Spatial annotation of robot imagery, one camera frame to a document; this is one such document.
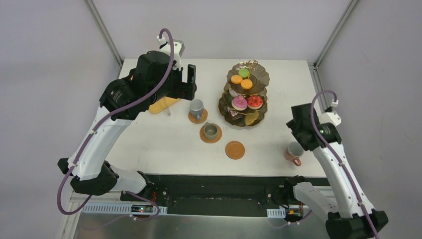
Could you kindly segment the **white striped donut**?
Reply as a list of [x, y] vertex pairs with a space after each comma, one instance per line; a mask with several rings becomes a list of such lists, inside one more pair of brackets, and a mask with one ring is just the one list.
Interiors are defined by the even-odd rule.
[[240, 94], [240, 93], [238, 93], [238, 92], [236, 92], [234, 89], [232, 89], [232, 88], [229, 88], [228, 89], [228, 93], [233, 97], [233, 98], [236, 98], [236, 97], [239, 97], [239, 96], [242, 96], [242, 94]]

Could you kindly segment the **green sandwich cookie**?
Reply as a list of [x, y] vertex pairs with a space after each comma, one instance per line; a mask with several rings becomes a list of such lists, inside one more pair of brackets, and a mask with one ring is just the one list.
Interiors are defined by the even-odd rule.
[[239, 76], [241, 76], [242, 78], [246, 78], [248, 79], [250, 76], [250, 72], [248, 68], [240, 68], [238, 71]]

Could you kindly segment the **pink mug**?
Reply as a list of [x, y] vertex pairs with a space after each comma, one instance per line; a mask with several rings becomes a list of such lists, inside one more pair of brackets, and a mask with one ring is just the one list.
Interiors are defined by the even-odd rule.
[[301, 166], [302, 162], [300, 157], [302, 157], [304, 149], [298, 142], [290, 142], [284, 152], [284, 157], [287, 161], [294, 163], [296, 166]]

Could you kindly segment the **orange round coaster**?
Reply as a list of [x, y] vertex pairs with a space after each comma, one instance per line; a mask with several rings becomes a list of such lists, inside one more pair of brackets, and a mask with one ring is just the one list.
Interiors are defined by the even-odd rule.
[[233, 160], [241, 159], [245, 154], [245, 147], [239, 141], [231, 141], [225, 147], [226, 155]]

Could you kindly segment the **yellow serving tray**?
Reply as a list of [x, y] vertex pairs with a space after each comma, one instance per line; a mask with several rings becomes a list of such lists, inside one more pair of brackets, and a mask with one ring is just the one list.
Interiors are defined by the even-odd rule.
[[180, 99], [174, 99], [174, 98], [170, 98], [170, 97], [164, 97], [162, 99], [160, 99], [159, 101], [157, 101], [156, 103], [152, 104], [149, 107], [149, 112], [151, 114], [158, 114], [160, 112], [164, 112], [164, 109], [166, 107], [170, 107], [173, 104], [175, 104], [176, 102], [178, 102]]

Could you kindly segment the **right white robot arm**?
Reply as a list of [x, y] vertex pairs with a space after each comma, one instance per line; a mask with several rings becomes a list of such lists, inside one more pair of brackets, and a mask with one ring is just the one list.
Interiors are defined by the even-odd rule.
[[308, 206], [325, 223], [331, 239], [370, 239], [388, 223], [384, 211], [377, 211], [354, 176], [345, 155], [337, 126], [341, 118], [329, 107], [320, 116], [312, 104], [291, 108], [293, 118], [287, 127], [303, 150], [310, 151], [321, 165], [334, 199], [317, 190], [303, 176], [285, 181], [283, 201]]

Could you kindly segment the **dark chocolate cake piece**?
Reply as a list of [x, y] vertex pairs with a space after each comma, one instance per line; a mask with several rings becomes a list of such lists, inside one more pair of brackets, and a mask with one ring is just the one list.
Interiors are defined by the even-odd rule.
[[236, 110], [230, 110], [230, 111], [229, 111], [229, 116], [230, 116], [232, 119], [234, 119], [234, 118], [236, 118], [236, 117], [238, 117], [238, 116], [239, 116], [239, 113], [238, 113]]

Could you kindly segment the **orange sandwich cookie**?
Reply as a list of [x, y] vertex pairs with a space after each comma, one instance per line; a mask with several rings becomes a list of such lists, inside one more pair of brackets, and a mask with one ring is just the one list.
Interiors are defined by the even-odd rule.
[[240, 86], [245, 90], [249, 90], [253, 87], [253, 82], [250, 79], [244, 79], [241, 81]]
[[230, 81], [233, 84], [240, 84], [243, 81], [243, 77], [240, 75], [233, 75], [231, 76]]

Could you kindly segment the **grey small cup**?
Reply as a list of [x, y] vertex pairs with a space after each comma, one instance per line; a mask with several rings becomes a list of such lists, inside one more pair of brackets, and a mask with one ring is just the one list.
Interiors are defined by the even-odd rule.
[[214, 123], [206, 122], [203, 126], [202, 133], [207, 140], [213, 140], [217, 137], [218, 127]]

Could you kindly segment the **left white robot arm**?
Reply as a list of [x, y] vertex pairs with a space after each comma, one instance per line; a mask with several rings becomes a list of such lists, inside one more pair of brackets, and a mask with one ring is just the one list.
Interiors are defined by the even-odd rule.
[[160, 89], [143, 102], [119, 113], [114, 111], [130, 105], [147, 95], [164, 76], [170, 57], [160, 51], [141, 55], [135, 68], [127, 76], [108, 84], [100, 98], [95, 120], [78, 151], [70, 158], [58, 162], [60, 170], [68, 173], [71, 187], [76, 193], [100, 196], [109, 191], [129, 191], [139, 201], [147, 201], [152, 194], [141, 172], [119, 169], [106, 157], [123, 133], [137, 118], [163, 97], [193, 100], [197, 89], [196, 66], [187, 65], [187, 81], [183, 82], [183, 69], [172, 69]]

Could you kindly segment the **three tier glass stand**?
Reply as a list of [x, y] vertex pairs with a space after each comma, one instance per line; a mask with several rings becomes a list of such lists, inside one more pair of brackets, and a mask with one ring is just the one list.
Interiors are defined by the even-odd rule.
[[[249, 69], [250, 76], [248, 79], [253, 82], [253, 87], [249, 90], [245, 90], [240, 86], [240, 84], [233, 84], [230, 81], [231, 76], [238, 75], [238, 71], [240, 68]], [[225, 121], [231, 124], [232, 126], [236, 127], [254, 127], [260, 122], [262, 122], [265, 118], [265, 114], [268, 111], [267, 87], [269, 85], [269, 81], [269, 73], [266, 71], [265, 67], [258, 63], [257, 60], [243, 61], [234, 65], [227, 73], [226, 84], [224, 86], [222, 96], [218, 101], [219, 113], [224, 117]], [[252, 95], [259, 95], [263, 99], [263, 106], [257, 110], [259, 112], [259, 117], [253, 124], [246, 125], [244, 122], [244, 118], [246, 115], [252, 114], [256, 110], [252, 110], [249, 107], [243, 111], [236, 110], [239, 113], [239, 116], [234, 119], [229, 116], [229, 113], [224, 111], [224, 106], [229, 106], [231, 107], [231, 110], [235, 110], [231, 104], [233, 97], [228, 93], [229, 88], [232, 88], [236, 92], [242, 94], [242, 96], [244, 96], [246, 100], [249, 96]]]

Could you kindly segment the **red strawberry donut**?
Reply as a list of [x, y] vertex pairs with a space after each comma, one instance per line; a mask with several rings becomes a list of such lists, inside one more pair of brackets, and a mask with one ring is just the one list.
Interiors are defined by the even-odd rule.
[[247, 106], [252, 110], [258, 110], [263, 106], [263, 99], [259, 95], [249, 96]]

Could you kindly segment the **pink frosted donut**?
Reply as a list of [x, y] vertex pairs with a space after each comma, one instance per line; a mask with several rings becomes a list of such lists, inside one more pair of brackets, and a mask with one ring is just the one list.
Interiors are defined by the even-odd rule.
[[231, 101], [231, 104], [233, 108], [237, 111], [243, 111], [248, 108], [248, 103], [244, 96], [234, 97]]

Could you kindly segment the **blue grey mug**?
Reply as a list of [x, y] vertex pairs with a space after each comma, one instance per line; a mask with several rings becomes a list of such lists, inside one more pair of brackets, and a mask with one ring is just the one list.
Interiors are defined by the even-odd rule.
[[197, 118], [200, 118], [202, 115], [202, 111], [204, 109], [204, 103], [203, 101], [199, 99], [193, 99], [190, 104], [190, 112], [192, 112], [194, 115], [197, 116]]

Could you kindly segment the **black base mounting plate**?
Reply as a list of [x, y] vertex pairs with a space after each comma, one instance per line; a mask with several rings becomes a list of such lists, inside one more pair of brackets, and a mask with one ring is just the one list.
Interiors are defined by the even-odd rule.
[[268, 209], [298, 205], [284, 192], [291, 177], [148, 174], [151, 182], [140, 196], [156, 200], [168, 214], [265, 217]]

